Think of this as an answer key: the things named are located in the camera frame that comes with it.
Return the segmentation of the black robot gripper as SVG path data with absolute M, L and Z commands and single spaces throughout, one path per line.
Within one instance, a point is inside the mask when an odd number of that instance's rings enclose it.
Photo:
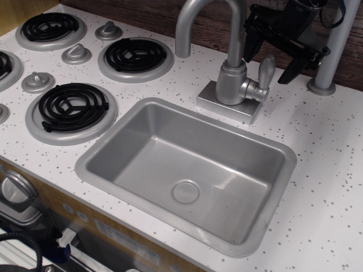
M 313 20 L 326 4 L 327 1 L 287 1 L 282 10 L 251 5 L 244 23 L 244 60 L 250 62 L 266 41 L 293 59 L 280 76 L 279 84 L 289 84 L 304 69 L 316 70 L 322 58 L 330 54 L 313 30 Z

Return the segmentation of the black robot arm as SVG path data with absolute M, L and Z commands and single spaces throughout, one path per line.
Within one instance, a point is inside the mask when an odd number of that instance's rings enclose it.
M 326 4 L 327 1 L 288 1 L 283 10 L 251 5 L 251 13 L 244 23 L 244 60 L 251 61 L 266 41 L 292 57 L 278 80 L 280 84 L 290 83 L 304 70 L 316 70 L 331 52 L 312 26 L 315 16 Z

